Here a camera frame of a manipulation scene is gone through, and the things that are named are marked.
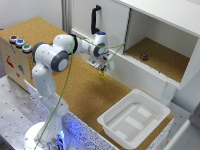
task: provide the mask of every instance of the yellow object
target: yellow object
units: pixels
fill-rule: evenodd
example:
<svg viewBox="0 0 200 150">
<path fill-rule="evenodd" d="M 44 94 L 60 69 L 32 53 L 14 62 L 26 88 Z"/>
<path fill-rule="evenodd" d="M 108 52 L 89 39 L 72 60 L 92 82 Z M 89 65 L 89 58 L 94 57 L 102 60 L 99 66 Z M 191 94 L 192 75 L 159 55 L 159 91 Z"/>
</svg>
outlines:
<svg viewBox="0 0 200 150">
<path fill-rule="evenodd" d="M 100 75 L 101 77 L 104 77 L 104 71 L 99 71 L 99 75 Z"/>
</svg>

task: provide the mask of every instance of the white cabinet door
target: white cabinet door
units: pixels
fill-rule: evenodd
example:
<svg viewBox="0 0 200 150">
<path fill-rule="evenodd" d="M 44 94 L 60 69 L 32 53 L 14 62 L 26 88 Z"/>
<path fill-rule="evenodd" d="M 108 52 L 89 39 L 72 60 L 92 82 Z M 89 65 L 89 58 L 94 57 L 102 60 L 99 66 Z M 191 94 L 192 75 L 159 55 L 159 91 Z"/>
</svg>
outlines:
<svg viewBox="0 0 200 150">
<path fill-rule="evenodd" d="M 91 34 L 92 9 L 99 5 L 96 28 L 108 35 L 108 46 L 125 42 L 130 9 L 113 0 L 74 0 L 72 33 L 80 32 L 83 36 L 94 39 Z"/>
</svg>

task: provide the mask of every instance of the white wall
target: white wall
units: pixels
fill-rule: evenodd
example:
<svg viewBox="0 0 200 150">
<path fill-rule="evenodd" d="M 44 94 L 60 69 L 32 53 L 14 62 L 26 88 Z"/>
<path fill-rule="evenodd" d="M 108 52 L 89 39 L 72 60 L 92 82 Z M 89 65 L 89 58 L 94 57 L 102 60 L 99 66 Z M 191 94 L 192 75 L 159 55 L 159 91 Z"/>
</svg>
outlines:
<svg viewBox="0 0 200 150">
<path fill-rule="evenodd" d="M 200 102 L 200 71 L 182 89 L 178 90 L 173 102 L 192 112 Z"/>
<path fill-rule="evenodd" d="M 0 0 L 0 28 L 36 16 L 62 29 L 61 0 Z"/>
</svg>

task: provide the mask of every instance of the cabinet shelf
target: cabinet shelf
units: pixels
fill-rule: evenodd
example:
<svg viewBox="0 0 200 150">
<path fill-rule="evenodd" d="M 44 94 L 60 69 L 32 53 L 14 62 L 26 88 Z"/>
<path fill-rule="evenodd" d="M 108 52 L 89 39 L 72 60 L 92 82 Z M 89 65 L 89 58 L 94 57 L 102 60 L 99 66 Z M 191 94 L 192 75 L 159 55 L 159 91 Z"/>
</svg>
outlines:
<svg viewBox="0 0 200 150">
<path fill-rule="evenodd" d="M 125 51 L 125 53 L 178 82 L 181 82 L 190 60 L 190 58 L 179 54 L 149 38 L 144 38 Z M 148 55 L 148 59 L 146 61 L 140 59 L 140 55 L 143 53 Z"/>
</svg>

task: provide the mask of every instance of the open cabinet compartment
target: open cabinet compartment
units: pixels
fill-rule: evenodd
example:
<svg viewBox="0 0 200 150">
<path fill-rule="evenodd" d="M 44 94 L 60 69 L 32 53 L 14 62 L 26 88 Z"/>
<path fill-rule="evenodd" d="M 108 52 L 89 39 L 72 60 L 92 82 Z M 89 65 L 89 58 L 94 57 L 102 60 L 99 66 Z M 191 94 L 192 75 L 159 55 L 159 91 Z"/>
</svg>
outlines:
<svg viewBox="0 0 200 150">
<path fill-rule="evenodd" d="M 164 74 L 169 80 L 175 80 L 180 88 L 194 74 L 189 72 L 183 78 L 190 70 L 190 60 L 197 59 L 192 57 L 195 49 L 198 50 L 197 36 L 131 10 L 124 53 L 157 70 L 158 75 Z M 148 55 L 148 60 L 140 59 L 143 53 Z"/>
</svg>

